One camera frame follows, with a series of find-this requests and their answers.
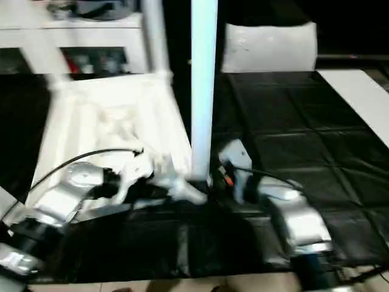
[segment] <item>black mat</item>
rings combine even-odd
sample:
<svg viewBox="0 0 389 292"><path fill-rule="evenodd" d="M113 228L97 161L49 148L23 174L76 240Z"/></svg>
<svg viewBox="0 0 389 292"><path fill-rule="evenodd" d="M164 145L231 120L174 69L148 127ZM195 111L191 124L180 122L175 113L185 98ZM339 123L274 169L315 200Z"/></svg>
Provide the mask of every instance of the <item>black mat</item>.
<svg viewBox="0 0 389 292"><path fill-rule="evenodd" d="M220 82L239 110L217 107L214 145L241 136L259 169L302 183L342 265L388 262L389 151L363 120L316 72Z"/></svg>
<svg viewBox="0 0 389 292"><path fill-rule="evenodd" d="M49 104L42 80L29 78L2 79L0 182L21 200ZM214 109L213 154L240 138L256 168L302 183L330 228L338 264L389 261L388 150L317 73L221 75ZM176 203L73 226L36 282L289 268L270 218L259 206Z"/></svg>

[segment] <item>white object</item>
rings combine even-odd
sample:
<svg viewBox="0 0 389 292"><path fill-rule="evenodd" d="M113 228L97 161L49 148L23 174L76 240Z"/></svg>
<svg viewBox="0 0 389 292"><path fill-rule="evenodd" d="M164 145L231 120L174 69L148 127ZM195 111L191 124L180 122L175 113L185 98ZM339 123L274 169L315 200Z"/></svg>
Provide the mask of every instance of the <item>white object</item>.
<svg viewBox="0 0 389 292"><path fill-rule="evenodd" d="M222 164L231 162L235 167L242 167L244 169L252 168L252 160L249 156L246 148L244 148L242 141L239 139L231 141L228 143L222 151L219 153L219 160ZM243 199L243 190L246 185L249 176L252 175L250 172L245 172L244 170L235 170L234 171L236 181L234 185L233 196L236 202L239 204L244 203Z"/></svg>
<svg viewBox="0 0 389 292"><path fill-rule="evenodd" d="M183 177L178 176L170 186L168 195L175 201L189 201L195 205L207 202L206 194L191 186Z"/></svg>
<svg viewBox="0 0 389 292"><path fill-rule="evenodd" d="M389 93L361 70L319 70L389 148Z"/></svg>
<svg viewBox="0 0 389 292"><path fill-rule="evenodd" d="M222 71L313 71L316 57L315 23L294 27L227 24Z"/></svg>
<svg viewBox="0 0 389 292"><path fill-rule="evenodd" d="M208 177L211 135L213 80L215 77L217 0L191 2L191 144L192 175Z"/></svg>
<svg viewBox="0 0 389 292"><path fill-rule="evenodd" d="M127 196L129 187L138 179L148 178L154 172L153 162L146 153L130 159L120 172L121 182L119 191L114 196L114 204L122 204Z"/></svg>
<svg viewBox="0 0 389 292"><path fill-rule="evenodd" d="M127 143L128 148L141 149L145 144L162 156L171 156L179 174L185 176L190 173L190 144L173 92L165 78L158 74L142 74L82 80L70 82L56 92L46 122L34 181L69 158L108 145L113 147L113 134L121 143L131 141ZM110 110L114 114L111 117L109 113L105 114L102 120L102 112ZM107 124L109 121L106 119L112 118L126 119L120 124L127 129L128 137L122 136L123 128L115 128L114 121L113 126ZM98 130L102 129L101 123L106 125L104 133ZM132 142L132 135L141 141L138 146ZM104 159L104 156L96 156L92 163L111 166ZM58 183L60 177L61 172L53 175L29 195L26 204L31 205L42 190ZM104 200L96 202L93 207L106 203Z"/></svg>

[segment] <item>shelf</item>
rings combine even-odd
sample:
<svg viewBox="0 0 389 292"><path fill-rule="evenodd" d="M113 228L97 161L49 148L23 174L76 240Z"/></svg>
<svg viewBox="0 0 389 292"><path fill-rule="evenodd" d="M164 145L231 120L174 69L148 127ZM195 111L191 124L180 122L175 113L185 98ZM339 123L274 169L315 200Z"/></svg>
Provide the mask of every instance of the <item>shelf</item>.
<svg viewBox="0 0 389 292"><path fill-rule="evenodd" d="M45 29L113 29L132 28L139 29L142 23L142 14L135 12L126 18L114 21L95 21L91 19L71 18L67 20L54 20L46 9L47 1L34 2L34 9Z"/></svg>
<svg viewBox="0 0 389 292"><path fill-rule="evenodd" d="M142 14L135 12L126 18L114 21L94 21L91 19L71 18L67 20L54 20L47 11L46 6L50 1L32 2L32 10L37 20L37 27L30 26L29 20L25 24L18 23L15 14L12 13L11 5L7 2L0 3L0 30L4 29L140 29Z"/></svg>

